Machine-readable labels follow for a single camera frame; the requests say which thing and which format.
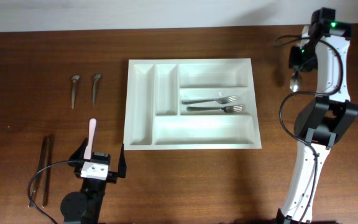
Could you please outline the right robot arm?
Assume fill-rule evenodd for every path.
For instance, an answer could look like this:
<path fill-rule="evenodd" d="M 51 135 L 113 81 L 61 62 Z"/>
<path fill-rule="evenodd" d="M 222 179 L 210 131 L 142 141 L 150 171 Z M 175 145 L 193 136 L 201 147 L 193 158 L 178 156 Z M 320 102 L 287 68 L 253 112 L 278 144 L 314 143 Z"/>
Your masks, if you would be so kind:
<path fill-rule="evenodd" d="M 293 131 L 296 163 L 285 202 L 275 223 L 311 223 L 313 200 L 324 162 L 358 115 L 347 89 L 346 60 L 352 26 L 335 19 L 335 9 L 322 7 L 300 35 L 288 35 L 292 45 L 288 66 L 292 93 L 311 95 L 298 114 Z"/>

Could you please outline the metal fork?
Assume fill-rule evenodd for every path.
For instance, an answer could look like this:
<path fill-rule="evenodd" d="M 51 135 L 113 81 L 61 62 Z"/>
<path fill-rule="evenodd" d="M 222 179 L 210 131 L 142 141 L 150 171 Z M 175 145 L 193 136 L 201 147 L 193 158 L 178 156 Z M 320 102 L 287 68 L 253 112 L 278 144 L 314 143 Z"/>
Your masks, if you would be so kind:
<path fill-rule="evenodd" d="M 223 111 L 225 113 L 238 113 L 244 109 L 242 105 L 234 106 L 224 106 L 224 107 L 194 107 L 188 106 L 186 108 L 189 112 L 198 112 L 198 111 Z"/>
<path fill-rule="evenodd" d="M 216 102 L 216 103 L 219 103 L 219 104 L 221 104 L 221 105 L 225 105 L 225 104 L 228 104 L 228 103 L 235 102 L 236 100 L 237 100 L 237 96 L 236 96 L 236 95 L 232 95 L 232 96 L 225 96 L 225 97 L 212 98 L 212 99 L 182 100 L 181 103 L 182 103 L 183 105 L 192 105 L 192 104 L 197 104 L 197 103 Z"/>

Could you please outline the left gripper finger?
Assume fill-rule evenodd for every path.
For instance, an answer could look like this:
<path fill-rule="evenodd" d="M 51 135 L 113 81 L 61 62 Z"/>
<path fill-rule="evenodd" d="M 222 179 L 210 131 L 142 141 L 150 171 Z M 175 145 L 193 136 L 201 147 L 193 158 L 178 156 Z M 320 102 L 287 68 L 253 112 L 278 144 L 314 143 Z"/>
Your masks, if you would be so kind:
<path fill-rule="evenodd" d="M 125 159 L 125 155 L 124 155 L 124 144 L 123 144 L 121 147 L 120 156 L 119 156 L 117 176 L 119 178 L 125 178 L 126 172 L 127 172 L 127 165 L 126 165 L 126 159 Z"/>
<path fill-rule="evenodd" d="M 82 166 L 84 163 L 85 149 L 88 145 L 88 138 L 85 138 L 80 147 L 70 156 L 69 166 Z"/>

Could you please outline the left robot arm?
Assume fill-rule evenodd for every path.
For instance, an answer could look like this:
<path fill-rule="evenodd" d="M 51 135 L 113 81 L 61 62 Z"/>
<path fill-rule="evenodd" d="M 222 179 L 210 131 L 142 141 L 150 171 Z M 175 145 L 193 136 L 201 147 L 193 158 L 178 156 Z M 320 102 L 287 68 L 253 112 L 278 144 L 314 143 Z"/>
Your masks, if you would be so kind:
<path fill-rule="evenodd" d="M 85 159 L 88 139 L 69 157 L 74 174 L 82 179 L 81 189 L 67 194 L 60 205 L 64 223 L 97 223 L 101 211 L 107 184 L 116 184 L 119 178 L 126 176 L 127 166 L 124 147 L 121 147 L 118 170 L 109 170 L 111 156 L 93 152 Z"/>

